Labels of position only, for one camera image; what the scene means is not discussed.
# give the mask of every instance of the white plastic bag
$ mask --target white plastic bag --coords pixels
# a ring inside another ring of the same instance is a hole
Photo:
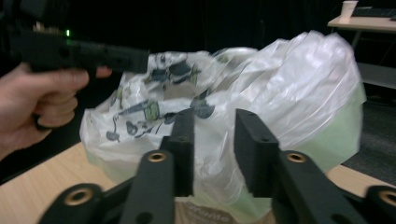
[[[327,171],[358,151],[364,100],[353,49],[339,35],[310,32],[262,50],[152,54],[146,74],[125,73],[107,101],[86,110],[80,135],[90,162],[119,183],[170,134],[175,113],[193,108],[195,197],[179,200],[251,223],[270,203],[245,188],[233,154],[235,109],[256,113],[282,150],[302,151]]]

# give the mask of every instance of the cartoon print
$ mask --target cartoon print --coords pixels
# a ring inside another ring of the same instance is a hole
[[[197,75],[201,73],[196,64],[192,67],[187,63],[187,54],[157,54],[155,56],[157,67],[150,72],[145,83],[151,81],[165,82],[171,84],[180,84],[189,81],[196,85]]]
[[[107,131],[106,138],[109,141],[120,141],[120,134],[117,133],[117,120],[120,116],[132,116],[134,120],[156,120],[160,117],[160,108],[157,102],[150,102],[149,100],[144,101],[140,104],[133,105],[127,109],[122,110],[120,113],[114,115],[113,124],[114,131]],[[148,127],[146,122],[139,121],[137,124],[140,124],[139,128],[136,124],[133,124],[130,120],[127,120],[126,131],[129,135],[134,137],[140,137],[144,133],[151,132],[153,127]],[[137,134],[139,130],[144,130],[141,134]]]
[[[206,96],[210,95],[210,93],[211,93],[210,89],[207,89],[206,91],[203,91],[201,94],[197,95],[194,98],[194,101],[204,100]]]
[[[157,130],[155,131],[155,134],[158,133],[160,128],[162,127],[163,124],[165,125],[170,125],[173,124],[176,120],[176,113],[167,113],[163,116],[164,121],[158,125]]]
[[[227,57],[226,55],[220,55],[220,56],[217,58],[217,61],[218,61],[219,63],[227,63],[227,62],[230,61],[230,60],[228,59],[228,57]]]
[[[208,119],[215,111],[215,107],[208,105],[205,99],[193,100],[190,108],[194,110],[194,114],[200,119]]]
[[[111,99],[111,103],[110,106],[113,106],[117,100],[120,101],[120,105],[122,105],[122,86],[119,86],[119,88],[117,89],[117,94]]]

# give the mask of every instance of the printed design on bag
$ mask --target printed design on bag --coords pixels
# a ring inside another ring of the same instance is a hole
[[[138,120],[137,123],[133,123],[131,120],[127,120],[125,123],[126,132],[134,136],[134,138],[139,138],[145,133],[151,133],[154,126],[149,127],[147,121],[157,120],[160,118],[160,108],[157,102],[144,101],[140,104],[133,105],[127,109],[122,110],[120,113],[113,117],[114,130],[106,132],[106,138],[109,141],[120,142],[120,134],[117,133],[117,120],[120,117],[130,116],[134,120]]]
[[[195,116],[200,119],[208,119],[215,107],[209,105],[205,99],[194,99],[190,103]],[[160,104],[158,102],[144,101],[140,104],[133,105],[120,113],[113,116],[113,131],[106,132],[106,138],[109,141],[120,142],[120,134],[118,133],[120,118],[124,117],[125,128],[128,135],[133,138],[140,138],[146,133],[157,134],[163,125],[170,125],[175,122],[176,112],[165,112],[161,114]]]
[[[186,217],[194,224],[232,224],[233,218],[220,210],[197,206],[193,203],[183,203],[182,208]]]
[[[208,119],[215,111],[215,106],[208,105],[205,99],[193,100],[190,108],[193,108],[194,114],[200,119]]]
[[[152,81],[168,82],[173,85],[189,81],[194,86],[197,84],[198,74],[201,70],[196,63],[187,63],[188,55],[185,53],[158,53],[155,55],[156,67],[150,72],[145,83]]]
[[[227,63],[228,61],[230,61],[226,55],[220,55],[219,57],[216,58],[216,60],[219,63]]]
[[[119,85],[119,88],[117,89],[116,96],[114,96],[111,99],[110,106],[113,106],[117,102],[117,100],[120,101],[120,106],[122,106],[122,90],[123,90],[123,86]]]

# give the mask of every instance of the screw hole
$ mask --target screw hole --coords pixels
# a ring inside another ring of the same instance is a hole
[[[87,202],[93,196],[91,189],[76,189],[70,192],[64,199],[64,203],[70,206],[80,205]]]
[[[305,162],[306,158],[305,156],[297,153],[290,153],[288,154],[288,160],[294,161],[294,162]]]
[[[151,155],[148,156],[148,160],[152,162],[164,161],[165,158],[166,155],[163,153],[152,153]]]
[[[382,190],[379,192],[379,197],[385,203],[396,206],[396,192],[390,190]]]

